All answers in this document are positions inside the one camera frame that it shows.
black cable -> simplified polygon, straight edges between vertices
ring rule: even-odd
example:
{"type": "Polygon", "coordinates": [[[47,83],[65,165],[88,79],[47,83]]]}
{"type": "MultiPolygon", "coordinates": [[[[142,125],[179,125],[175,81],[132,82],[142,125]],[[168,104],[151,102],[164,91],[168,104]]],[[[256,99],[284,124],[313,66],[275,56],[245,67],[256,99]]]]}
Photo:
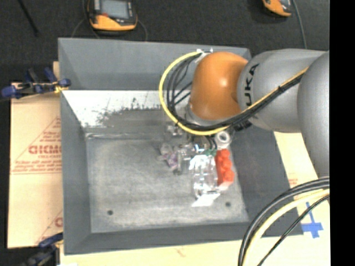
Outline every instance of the black cable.
{"type": "Polygon", "coordinates": [[[182,102],[184,99],[186,99],[190,94],[191,94],[190,92],[186,93],[186,94],[185,94],[184,96],[182,96],[179,100],[177,100],[177,101],[174,103],[174,105],[177,105],[177,104],[181,103],[181,102],[182,102]]]}
{"type": "Polygon", "coordinates": [[[179,78],[178,75],[181,74],[183,68],[187,68],[188,65],[196,58],[198,58],[200,54],[195,55],[193,57],[189,57],[183,62],[181,62],[179,65],[177,65],[175,71],[172,73],[169,81],[168,81],[168,87],[167,87],[167,107],[169,111],[175,116],[175,118],[178,120],[178,122],[182,123],[184,126],[190,128],[190,129],[197,129],[200,131],[208,131],[208,130],[213,130],[213,129],[218,129],[220,127],[224,126],[232,126],[236,127],[236,130],[241,130],[244,128],[247,128],[251,125],[251,123],[248,121],[249,118],[257,114],[260,110],[262,110],[266,105],[268,105],[270,102],[272,102],[274,99],[276,99],[279,95],[283,94],[286,90],[290,89],[291,87],[295,86],[301,81],[301,78],[303,77],[303,74],[299,75],[298,77],[294,78],[293,80],[289,81],[288,83],[283,84],[282,86],[279,86],[277,90],[273,91],[268,97],[266,97],[263,101],[260,103],[254,105],[252,108],[249,108],[245,110],[244,112],[231,117],[225,121],[222,121],[218,124],[214,125],[209,125],[209,126],[202,126],[198,125],[195,123],[191,123],[187,121],[185,118],[179,116],[176,113],[175,110],[175,104],[172,101],[173,98],[170,98],[170,90],[173,91],[174,95],[174,86],[173,83],[177,82],[176,79],[179,78]]]}
{"type": "Polygon", "coordinates": [[[305,216],[308,215],[310,211],[316,208],[320,203],[328,200],[330,195],[326,195],[319,199],[317,202],[310,205],[294,222],[289,228],[280,236],[279,240],[274,244],[274,246],[269,250],[269,252],[260,260],[257,266],[261,266],[264,261],[270,256],[270,254],[285,240],[285,238],[294,230],[294,228],[298,225],[300,221],[304,219],[305,216]]]}
{"type": "Polygon", "coordinates": [[[307,49],[306,35],[305,35],[305,31],[303,29],[303,23],[302,23],[301,15],[300,15],[300,12],[298,11],[298,6],[296,4],[296,0],[292,0],[292,2],[293,2],[293,5],[295,6],[298,23],[300,24],[301,35],[302,35],[302,40],[303,40],[303,46],[305,47],[305,49],[307,49]]]}
{"type": "Polygon", "coordinates": [[[260,225],[262,220],[265,218],[265,216],[269,213],[272,212],[272,210],[279,204],[284,203],[285,201],[289,199],[293,199],[294,196],[300,195],[302,193],[306,193],[309,191],[314,191],[322,188],[329,188],[329,177],[326,178],[320,178],[311,182],[304,183],[302,185],[296,186],[294,188],[291,188],[287,190],[286,192],[282,193],[278,197],[276,197],[271,203],[269,203],[266,207],[264,207],[259,214],[254,218],[254,220],[251,222],[249,225],[244,238],[242,240],[242,244],[240,247],[239,251],[239,257],[238,257],[238,265],[241,266],[244,261],[244,255],[246,250],[249,247],[250,244],[250,239],[252,235],[255,233],[257,230],[257,227],[260,225]]]}
{"type": "Polygon", "coordinates": [[[23,13],[25,14],[25,16],[26,16],[26,18],[27,18],[29,24],[31,25],[31,27],[32,27],[32,29],[33,29],[34,36],[35,36],[35,37],[39,36],[39,30],[38,30],[38,28],[36,27],[36,24],[34,23],[34,21],[33,21],[32,17],[31,17],[31,15],[28,13],[27,8],[26,8],[26,6],[24,5],[23,1],[22,1],[22,0],[17,0],[17,2],[20,4],[23,13]]]}

gray surface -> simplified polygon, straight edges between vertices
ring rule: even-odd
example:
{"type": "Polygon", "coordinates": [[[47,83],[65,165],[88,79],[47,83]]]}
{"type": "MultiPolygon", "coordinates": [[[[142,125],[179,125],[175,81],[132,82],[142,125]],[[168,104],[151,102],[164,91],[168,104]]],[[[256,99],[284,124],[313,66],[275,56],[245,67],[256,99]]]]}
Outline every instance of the gray surface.
{"type": "Polygon", "coordinates": [[[329,52],[305,73],[297,101],[302,136],[311,161],[318,176],[329,176],[329,52]]]}
{"type": "MultiPolygon", "coordinates": [[[[324,52],[305,49],[282,49],[261,53],[245,66],[239,80],[237,97],[242,110],[250,101],[255,103],[275,90],[287,79],[312,64],[324,52]],[[250,69],[259,64],[250,74],[250,69]]],[[[280,132],[300,132],[297,113],[298,84],[278,96],[272,103],[251,118],[251,122],[263,129],[280,132]]]]}
{"type": "MultiPolygon", "coordinates": [[[[250,219],[265,204],[274,197],[289,188],[288,180],[283,168],[280,154],[273,134],[268,131],[251,127],[246,131],[236,134],[232,154],[237,169],[237,180],[240,183],[242,198],[244,199],[247,214],[240,212],[241,197],[238,188],[231,193],[231,208],[227,210],[223,203],[212,205],[219,214],[213,211],[203,212],[205,217],[196,218],[193,222],[188,216],[182,215],[181,210],[188,210],[187,185],[183,180],[177,180],[175,184],[181,189],[175,193],[163,196],[155,189],[165,185],[158,181],[157,174],[154,174],[155,164],[153,155],[156,151],[152,149],[152,143],[159,140],[159,117],[153,122],[145,122],[144,126],[149,129],[137,134],[137,124],[140,121],[130,121],[138,117],[136,112],[141,110],[132,109],[133,119],[130,119],[130,111],[112,111],[112,116],[122,117],[121,124],[117,121],[110,122],[107,110],[85,110],[87,103],[95,106],[112,106],[114,97],[101,94],[101,97],[94,99],[81,99],[80,96],[68,104],[69,93],[82,92],[85,90],[156,90],[160,74],[166,66],[175,58],[195,49],[195,45],[172,45],[157,43],[129,43],[114,42],[108,43],[104,40],[59,40],[59,64],[63,78],[73,80],[73,86],[68,92],[62,94],[62,145],[63,145],[63,194],[64,194],[64,239],[65,253],[89,253],[102,252],[114,249],[134,249],[146,247],[159,247],[167,245],[181,245],[204,242],[216,242],[236,240],[243,238],[250,223],[250,219]],[[138,62],[135,56],[147,59],[152,62],[148,67],[145,62],[138,62]],[[103,117],[103,126],[87,127],[80,122],[80,117],[86,112],[93,113],[94,120],[97,116],[103,117]],[[120,135],[116,129],[122,128],[120,135]],[[121,139],[128,141],[123,147],[121,140],[100,139],[92,137],[96,135],[112,136],[120,135],[121,139]],[[137,155],[139,161],[130,160],[127,162],[125,155],[131,156],[136,153],[135,148],[146,148],[146,154],[137,155]],[[116,176],[117,166],[120,166],[122,173],[116,176]],[[135,166],[136,170],[142,172],[142,166],[152,168],[150,174],[142,173],[141,176],[127,178],[130,184],[123,180],[124,175],[129,174],[127,166],[135,166]],[[173,199],[180,197],[182,203],[173,203],[173,199]],[[157,210],[165,216],[167,208],[174,205],[173,216],[157,220],[144,218],[157,215],[157,210]]],[[[249,59],[249,51],[240,48],[225,48],[232,52],[240,52],[249,59]]],[[[126,100],[130,108],[132,99],[126,100]]],[[[152,108],[156,107],[155,100],[151,100],[152,108]]],[[[169,177],[163,177],[169,183],[169,177]]],[[[284,216],[278,222],[280,228],[273,228],[271,235],[280,235],[285,225],[290,224],[296,218],[296,212],[284,216]]]]}
{"type": "Polygon", "coordinates": [[[250,58],[247,48],[219,45],[83,38],[59,38],[58,45],[61,78],[69,78],[71,89],[75,90],[156,90],[166,67],[176,58],[197,49],[228,50],[250,58]]]}
{"type": "Polygon", "coordinates": [[[139,139],[87,142],[93,233],[249,219],[237,181],[212,206],[191,207],[191,175],[174,175],[158,161],[155,147],[160,144],[139,139]],[[226,202],[233,204],[227,207],[226,202]]]}

blue clamp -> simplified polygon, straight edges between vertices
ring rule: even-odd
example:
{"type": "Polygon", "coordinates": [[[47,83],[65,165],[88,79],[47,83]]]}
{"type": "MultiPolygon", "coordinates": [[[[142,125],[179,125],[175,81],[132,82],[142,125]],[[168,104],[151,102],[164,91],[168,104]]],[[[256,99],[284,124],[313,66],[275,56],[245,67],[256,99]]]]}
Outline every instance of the blue clamp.
{"type": "Polygon", "coordinates": [[[49,67],[44,68],[44,75],[47,78],[47,82],[41,83],[33,68],[28,69],[24,76],[25,82],[20,83],[18,86],[10,85],[3,88],[1,90],[1,97],[4,99],[20,99],[29,95],[56,91],[58,88],[67,88],[72,84],[69,79],[58,81],[49,67]]]}

